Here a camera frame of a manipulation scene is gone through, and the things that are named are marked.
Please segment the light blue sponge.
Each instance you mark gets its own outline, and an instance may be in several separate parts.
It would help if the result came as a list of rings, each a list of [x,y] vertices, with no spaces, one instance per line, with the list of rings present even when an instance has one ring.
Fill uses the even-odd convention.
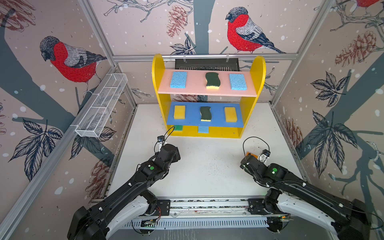
[[[187,72],[173,72],[170,88],[185,89],[187,84]]]
[[[209,133],[209,127],[208,126],[198,126],[198,133],[199,134],[208,134]]]
[[[229,75],[231,90],[246,91],[248,89],[246,79],[243,74],[230,74]]]

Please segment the yellow orange sponge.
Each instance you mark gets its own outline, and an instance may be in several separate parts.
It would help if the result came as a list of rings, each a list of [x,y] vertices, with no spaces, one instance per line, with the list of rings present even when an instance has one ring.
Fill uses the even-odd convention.
[[[225,107],[225,118],[227,123],[236,123],[238,121],[235,107]]]

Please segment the green yellow scouring sponge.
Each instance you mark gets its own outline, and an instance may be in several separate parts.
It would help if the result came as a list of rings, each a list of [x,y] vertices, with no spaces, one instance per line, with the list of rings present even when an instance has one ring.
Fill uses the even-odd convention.
[[[206,81],[207,81],[206,89],[218,90],[220,88],[221,80],[219,78],[218,73],[208,72],[208,73],[206,73],[205,77],[206,77]]]
[[[201,121],[210,122],[212,120],[211,107],[203,106],[200,107]]]

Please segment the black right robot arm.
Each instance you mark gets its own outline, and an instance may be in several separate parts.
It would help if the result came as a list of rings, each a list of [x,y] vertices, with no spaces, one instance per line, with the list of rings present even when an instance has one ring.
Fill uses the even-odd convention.
[[[316,224],[340,240],[368,240],[371,217],[366,205],[329,194],[278,164],[266,166],[249,154],[240,165],[261,187],[268,189],[262,199],[249,199],[252,215],[295,215]]]

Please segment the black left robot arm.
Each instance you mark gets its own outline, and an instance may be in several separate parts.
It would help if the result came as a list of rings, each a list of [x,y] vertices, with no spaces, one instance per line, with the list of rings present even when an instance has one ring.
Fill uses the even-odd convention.
[[[143,214],[152,214],[157,197],[149,191],[169,172],[172,163],[181,159],[179,149],[162,146],[134,175],[110,196],[89,209],[80,207],[73,216],[69,240],[108,240],[123,225]]]

